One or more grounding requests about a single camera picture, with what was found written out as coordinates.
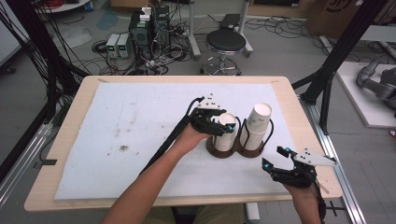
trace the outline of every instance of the white platform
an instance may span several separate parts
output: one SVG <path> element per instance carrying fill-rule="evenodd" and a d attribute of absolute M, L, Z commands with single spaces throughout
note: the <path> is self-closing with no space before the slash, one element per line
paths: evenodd
<path fill-rule="evenodd" d="M 367 127 L 395 128 L 396 118 L 394 118 L 394 114 L 396 111 L 390 109 L 383 101 L 376 98 L 372 91 L 362 89 L 356 85 L 358 73 L 366 65 L 367 63 L 343 63 L 338 69 L 341 83 Z M 375 69 L 372 80 L 379 82 L 382 72 L 393 67 L 395 65 L 380 64 Z"/>
<path fill-rule="evenodd" d="M 256 103 L 269 104 L 275 131 L 262 155 L 276 167 L 292 169 L 291 160 L 276 153 L 277 146 L 295 148 L 271 85 L 102 83 L 71 148 L 55 199 L 118 198 L 190 102 L 209 93 L 240 119 L 247 118 Z M 234 153 L 217 159 L 202 141 L 180 161 L 160 197 L 285 192 L 262 170 L 262 157 Z"/>

